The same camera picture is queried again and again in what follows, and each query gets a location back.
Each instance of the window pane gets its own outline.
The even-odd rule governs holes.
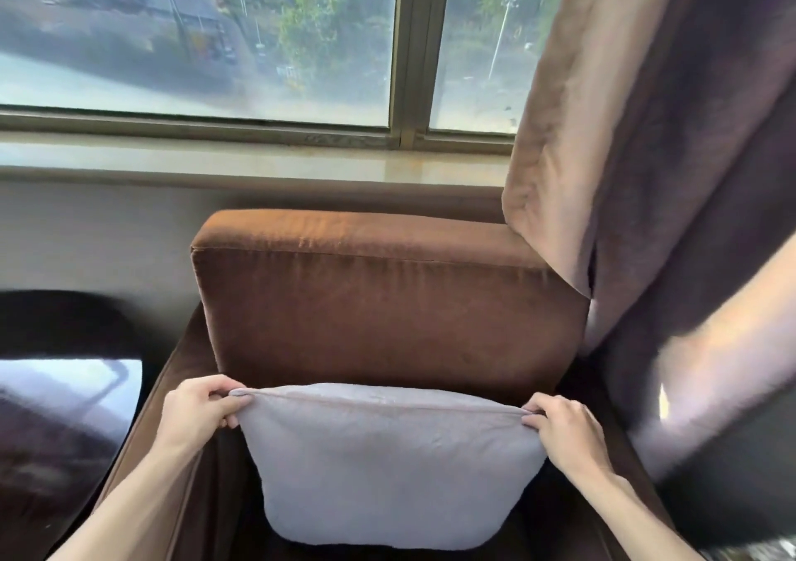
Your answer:
[[[561,0],[447,0],[430,126],[517,132]]]
[[[388,124],[396,0],[0,0],[0,104]]]

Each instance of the window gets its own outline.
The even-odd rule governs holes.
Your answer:
[[[0,0],[0,126],[505,153],[559,1]]]

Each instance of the forearm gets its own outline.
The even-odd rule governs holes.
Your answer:
[[[151,451],[50,561],[126,561],[190,456]]]
[[[699,553],[644,506],[622,477],[596,474],[573,483],[631,561],[703,561]]]

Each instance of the window frame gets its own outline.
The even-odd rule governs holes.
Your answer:
[[[510,155],[511,134],[430,131],[447,0],[396,0],[387,127],[0,104],[0,131]]]

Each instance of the lamp post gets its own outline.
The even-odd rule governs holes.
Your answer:
[[[503,0],[501,5],[505,6],[505,13],[503,14],[503,23],[500,25],[500,33],[497,35],[497,43],[495,44],[495,54],[492,56],[492,64],[490,65],[490,73],[487,75],[486,80],[492,79],[492,71],[495,68],[495,60],[498,59],[498,50],[500,49],[500,42],[503,39],[503,29],[505,29],[505,22],[509,18],[509,10],[518,6],[517,0]]]

